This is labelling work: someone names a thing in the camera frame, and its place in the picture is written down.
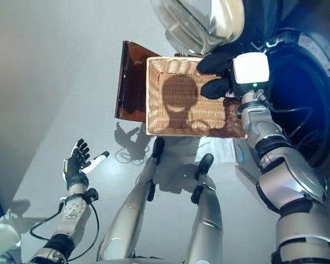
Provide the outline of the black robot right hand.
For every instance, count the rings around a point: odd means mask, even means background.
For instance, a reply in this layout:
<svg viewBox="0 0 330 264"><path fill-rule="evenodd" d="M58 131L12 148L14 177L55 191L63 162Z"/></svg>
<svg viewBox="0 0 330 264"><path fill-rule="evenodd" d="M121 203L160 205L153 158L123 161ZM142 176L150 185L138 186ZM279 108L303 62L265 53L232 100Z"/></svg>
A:
<svg viewBox="0 0 330 264"><path fill-rule="evenodd" d="M230 90L241 99L250 91L267 89L270 68L267 56L262 52L249 52L236 56L229 66L232 80Z"/></svg>

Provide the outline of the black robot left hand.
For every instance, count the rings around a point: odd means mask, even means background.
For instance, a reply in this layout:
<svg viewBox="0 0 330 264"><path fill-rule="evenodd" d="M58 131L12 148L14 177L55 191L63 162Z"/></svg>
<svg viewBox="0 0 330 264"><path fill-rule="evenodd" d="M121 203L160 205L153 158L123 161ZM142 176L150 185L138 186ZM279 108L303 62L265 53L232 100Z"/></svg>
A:
<svg viewBox="0 0 330 264"><path fill-rule="evenodd" d="M108 156L109 152L104 151L93 159L90 159L87 142L81 138L74 145L70 156L63 162L63 179L67 190L75 185L88 187L87 175L99 166Z"/></svg>

